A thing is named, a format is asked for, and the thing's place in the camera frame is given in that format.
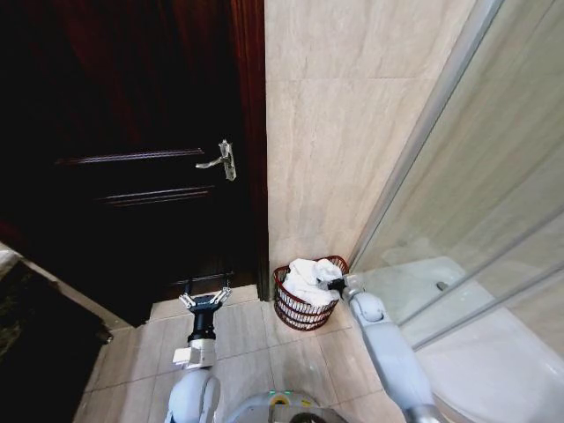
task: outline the shower glass panel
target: shower glass panel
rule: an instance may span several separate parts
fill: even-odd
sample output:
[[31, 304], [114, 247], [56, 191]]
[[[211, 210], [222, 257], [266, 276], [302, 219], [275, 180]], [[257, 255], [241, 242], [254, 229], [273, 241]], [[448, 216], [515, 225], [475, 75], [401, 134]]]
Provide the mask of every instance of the shower glass panel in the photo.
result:
[[473, 421], [564, 415], [562, 45], [564, 0], [501, 4], [352, 267]]

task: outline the tiled floor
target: tiled floor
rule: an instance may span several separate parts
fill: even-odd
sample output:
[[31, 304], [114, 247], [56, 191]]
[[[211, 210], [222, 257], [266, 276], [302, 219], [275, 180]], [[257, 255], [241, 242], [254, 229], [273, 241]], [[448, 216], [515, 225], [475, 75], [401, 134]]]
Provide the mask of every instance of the tiled floor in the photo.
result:
[[[115, 332], [114, 342], [100, 352], [76, 423], [164, 421], [170, 390], [184, 374], [172, 366], [174, 349], [185, 346], [192, 326], [179, 304], [155, 304], [148, 324]], [[341, 306], [321, 329], [299, 332], [280, 322], [272, 303], [257, 299], [254, 286], [235, 288], [216, 314], [216, 421], [225, 421], [246, 397], [272, 389], [308, 393], [361, 422], [403, 421]]]

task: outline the towel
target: towel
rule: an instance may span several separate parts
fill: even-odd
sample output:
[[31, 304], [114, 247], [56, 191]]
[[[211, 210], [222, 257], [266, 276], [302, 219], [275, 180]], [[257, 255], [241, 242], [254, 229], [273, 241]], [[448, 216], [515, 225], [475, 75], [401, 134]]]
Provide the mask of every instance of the towel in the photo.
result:
[[338, 300], [338, 291], [328, 291], [326, 283], [323, 289], [320, 282], [329, 282], [342, 276], [341, 270], [327, 259], [314, 262], [298, 258], [290, 263], [290, 272], [286, 274], [283, 287], [314, 307], [327, 306]]

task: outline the red basket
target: red basket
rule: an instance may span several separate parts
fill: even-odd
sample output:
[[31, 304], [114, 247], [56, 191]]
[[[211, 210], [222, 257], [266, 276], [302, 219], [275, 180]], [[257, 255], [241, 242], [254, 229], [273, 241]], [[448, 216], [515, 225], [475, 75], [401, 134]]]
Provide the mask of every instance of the red basket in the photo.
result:
[[[335, 264], [345, 275], [349, 272], [349, 266], [346, 261], [339, 256], [323, 257]], [[338, 303], [338, 300], [332, 301], [330, 304], [321, 307], [314, 307], [291, 295], [283, 286], [284, 278], [290, 271], [289, 266], [278, 267], [274, 271], [274, 310], [282, 322], [296, 330], [315, 330], [321, 328], [333, 309]]]

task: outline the door lever handle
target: door lever handle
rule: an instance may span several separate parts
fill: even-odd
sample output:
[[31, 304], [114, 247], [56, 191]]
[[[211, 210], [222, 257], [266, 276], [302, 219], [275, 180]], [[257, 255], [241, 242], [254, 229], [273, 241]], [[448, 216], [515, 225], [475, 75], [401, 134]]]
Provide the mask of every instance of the door lever handle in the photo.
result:
[[196, 169], [209, 169], [210, 167], [223, 163], [223, 168], [226, 171], [226, 179], [232, 182], [237, 177], [233, 157], [233, 147], [224, 139], [219, 144], [219, 151], [221, 152], [219, 157], [215, 160], [208, 161], [207, 163], [196, 163]]

